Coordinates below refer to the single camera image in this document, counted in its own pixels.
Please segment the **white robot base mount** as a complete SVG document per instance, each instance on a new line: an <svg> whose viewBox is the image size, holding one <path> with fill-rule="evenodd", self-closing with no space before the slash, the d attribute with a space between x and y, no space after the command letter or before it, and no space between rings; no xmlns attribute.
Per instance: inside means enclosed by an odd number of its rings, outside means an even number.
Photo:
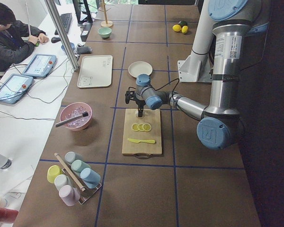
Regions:
<svg viewBox="0 0 284 227"><path fill-rule="evenodd" d="M211 82L208 54L213 41L214 21L209 17L208 6L209 1L205 0L190 55L177 62L181 82Z"/></svg>

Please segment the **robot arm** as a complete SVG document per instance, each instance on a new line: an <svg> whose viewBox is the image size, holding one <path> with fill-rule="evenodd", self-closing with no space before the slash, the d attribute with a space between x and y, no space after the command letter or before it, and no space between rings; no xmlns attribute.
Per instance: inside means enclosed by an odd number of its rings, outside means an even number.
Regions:
<svg viewBox="0 0 284 227"><path fill-rule="evenodd" d="M150 77L141 74L136 90L125 100L152 110L168 104L199 121L197 136L210 149L223 149L237 142L244 126L236 108L240 60L244 39L263 33L269 25L269 0L198 0L200 19L190 55L178 61L181 82L211 82L209 105L203 105L175 91L157 91Z"/></svg>

